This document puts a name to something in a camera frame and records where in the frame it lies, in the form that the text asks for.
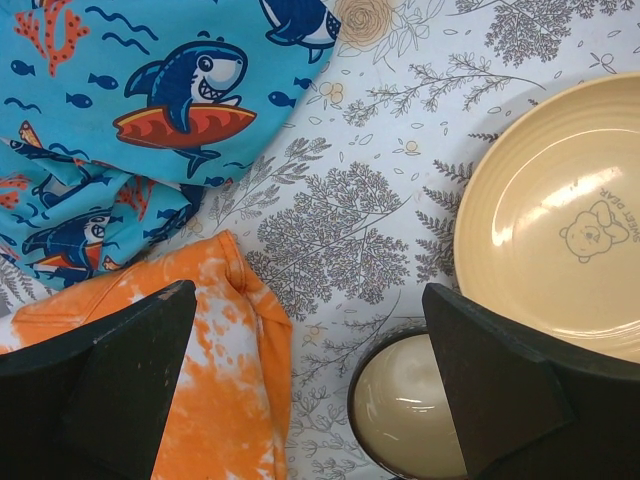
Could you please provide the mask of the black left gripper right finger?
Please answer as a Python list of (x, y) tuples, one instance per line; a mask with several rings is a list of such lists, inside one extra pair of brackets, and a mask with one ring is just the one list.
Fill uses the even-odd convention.
[(422, 305), (472, 479), (636, 479), (639, 366), (437, 283)]

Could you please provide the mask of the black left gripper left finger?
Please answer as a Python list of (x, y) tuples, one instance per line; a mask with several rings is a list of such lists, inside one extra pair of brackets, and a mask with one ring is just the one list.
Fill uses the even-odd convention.
[(150, 478), (195, 311), (178, 281), (2, 355), (2, 478)]

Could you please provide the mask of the brown rimmed cream bowl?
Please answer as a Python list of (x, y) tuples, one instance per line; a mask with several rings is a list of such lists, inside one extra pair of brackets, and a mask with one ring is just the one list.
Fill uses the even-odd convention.
[(387, 333), (351, 379), (347, 413), (363, 451), (400, 479), (465, 479), (466, 465), (424, 327)]

